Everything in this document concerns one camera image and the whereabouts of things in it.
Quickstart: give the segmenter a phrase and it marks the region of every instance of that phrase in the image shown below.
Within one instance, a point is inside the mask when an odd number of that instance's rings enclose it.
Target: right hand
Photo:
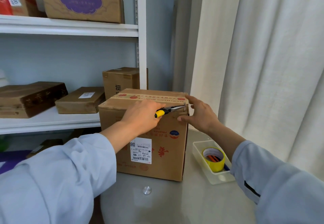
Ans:
[[[217,115],[208,104],[205,104],[201,100],[190,95],[186,95],[186,98],[189,100],[191,108],[195,111],[192,116],[179,116],[177,118],[178,121],[187,122],[199,131],[209,134],[220,123]]]

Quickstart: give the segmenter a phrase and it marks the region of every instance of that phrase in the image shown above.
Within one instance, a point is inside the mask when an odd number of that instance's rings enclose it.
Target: clear plastic tray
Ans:
[[[204,157],[202,156],[202,151],[207,148],[207,147],[216,147],[219,148],[220,150],[222,150],[220,148],[220,146],[213,140],[206,140],[206,141],[197,141],[194,142],[192,145],[192,153],[194,155],[194,157],[196,158],[197,162],[199,163],[199,165],[201,166],[203,172],[205,173],[208,181],[212,184],[212,185],[216,185],[216,184],[220,184],[220,183],[224,183],[224,182],[229,182],[229,181],[234,181],[235,178],[230,174],[229,171],[221,171],[221,172],[217,172],[214,173],[210,167],[208,166],[208,164],[206,163]],[[227,156],[225,156],[225,164],[229,167],[229,169],[232,168],[232,164],[229,161],[229,159],[227,158]]]

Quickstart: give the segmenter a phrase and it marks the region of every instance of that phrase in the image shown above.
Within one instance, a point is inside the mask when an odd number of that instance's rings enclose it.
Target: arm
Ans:
[[[193,116],[180,116],[210,136],[232,162],[231,174],[246,196],[257,204],[257,223],[322,223],[324,183],[285,163],[267,150],[222,125],[209,105],[187,97]]]
[[[163,105],[143,101],[100,134],[48,148],[0,175],[0,223],[88,223],[93,199],[116,181],[116,156],[156,127]]]

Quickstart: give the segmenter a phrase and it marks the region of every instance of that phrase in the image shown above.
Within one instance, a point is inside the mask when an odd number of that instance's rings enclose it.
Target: left hand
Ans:
[[[156,127],[161,117],[155,118],[154,114],[163,107],[165,104],[148,99],[137,101],[127,109],[121,121],[130,125],[138,135],[141,135]]]

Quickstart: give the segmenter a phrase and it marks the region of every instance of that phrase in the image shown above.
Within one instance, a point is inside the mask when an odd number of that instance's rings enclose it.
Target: barcode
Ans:
[[[138,145],[137,147],[149,149],[149,147],[147,147],[147,146],[139,146]]]
[[[141,157],[141,156],[134,156],[133,159],[148,161],[148,158]]]

